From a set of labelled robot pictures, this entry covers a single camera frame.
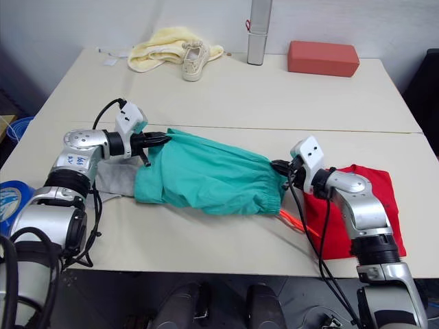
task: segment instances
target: red foam block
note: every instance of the red foam block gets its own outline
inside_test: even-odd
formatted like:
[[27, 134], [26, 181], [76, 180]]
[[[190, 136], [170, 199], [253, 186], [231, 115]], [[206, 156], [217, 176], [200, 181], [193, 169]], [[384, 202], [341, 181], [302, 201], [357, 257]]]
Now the red foam block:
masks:
[[289, 44], [289, 72], [352, 77], [358, 66], [358, 55], [351, 45], [307, 41]]

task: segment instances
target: blue container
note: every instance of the blue container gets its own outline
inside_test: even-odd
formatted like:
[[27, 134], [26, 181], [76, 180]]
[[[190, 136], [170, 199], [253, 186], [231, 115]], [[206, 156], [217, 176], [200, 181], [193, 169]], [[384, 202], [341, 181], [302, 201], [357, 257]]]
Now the blue container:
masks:
[[0, 183], [0, 233], [9, 236], [16, 216], [30, 200], [35, 190], [18, 180]]
[[25, 134], [25, 131], [29, 125], [29, 122], [32, 121], [34, 117], [27, 117], [16, 120], [10, 124], [10, 127], [7, 128], [6, 134], [11, 139], [11, 141], [18, 143], [21, 140], [21, 137]]

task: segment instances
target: gray cloth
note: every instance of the gray cloth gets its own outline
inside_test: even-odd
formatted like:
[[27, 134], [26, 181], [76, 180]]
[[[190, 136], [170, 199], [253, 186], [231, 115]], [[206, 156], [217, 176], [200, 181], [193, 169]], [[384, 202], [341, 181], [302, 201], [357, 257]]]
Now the gray cloth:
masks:
[[[134, 180], [143, 163], [138, 156], [129, 159], [110, 159], [97, 164], [96, 188], [102, 202], [115, 197], [133, 197]], [[87, 208], [94, 209], [93, 196], [87, 195]]]

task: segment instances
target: white table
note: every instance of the white table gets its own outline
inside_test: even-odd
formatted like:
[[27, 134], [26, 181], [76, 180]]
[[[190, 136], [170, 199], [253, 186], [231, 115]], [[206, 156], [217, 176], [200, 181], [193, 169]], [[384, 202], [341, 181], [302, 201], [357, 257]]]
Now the white table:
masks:
[[[421, 132], [380, 60], [361, 60], [345, 78], [290, 73], [285, 55], [253, 66], [233, 54], [208, 63], [200, 81], [186, 82], [175, 64], [135, 73], [125, 60], [104, 66], [105, 59], [84, 50], [38, 116], [93, 122], [109, 101], [125, 97], [159, 125]], [[113, 121], [114, 112], [102, 117]]]
[[[89, 123], [48, 123], [39, 116], [1, 170], [1, 181], [22, 180], [41, 186], [62, 149], [62, 137]], [[113, 125], [102, 128], [111, 130]], [[289, 159], [289, 150], [313, 134], [329, 166], [352, 163], [390, 173], [410, 270], [414, 277], [439, 277], [437, 200], [439, 162], [422, 134], [249, 130], [203, 127], [180, 129], [219, 142], [244, 147], [271, 159]], [[165, 131], [150, 125], [148, 131]], [[287, 209], [292, 210], [290, 196]], [[214, 217], [193, 209], [138, 204], [114, 199], [104, 204], [100, 230], [91, 251], [94, 269], [188, 271], [317, 276], [305, 237], [274, 217]], [[335, 276], [357, 277], [354, 258], [328, 262]]]

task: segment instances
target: floor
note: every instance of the floor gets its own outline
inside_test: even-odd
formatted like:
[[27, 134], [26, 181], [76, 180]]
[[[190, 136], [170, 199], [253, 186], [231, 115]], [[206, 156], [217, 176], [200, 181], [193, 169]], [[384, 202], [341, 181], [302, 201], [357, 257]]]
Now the floor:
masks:
[[[299, 327], [305, 312], [315, 305], [327, 306], [348, 317], [317, 278], [67, 270], [58, 292], [52, 328], [122, 329], [127, 316], [158, 310], [175, 288], [190, 282], [211, 285], [213, 301], [208, 328], [244, 329], [247, 288], [257, 283], [267, 284], [278, 295], [289, 329]], [[340, 284], [356, 308], [356, 290], [361, 283], [344, 279]], [[430, 317], [436, 316], [439, 308], [428, 311]], [[318, 328], [321, 315], [320, 309], [310, 313], [303, 328]], [[342, 323], [343, 328], [353, 328], [343, 320]], [[439, 328], [439, 321], [432, 321], [430, 328]]]

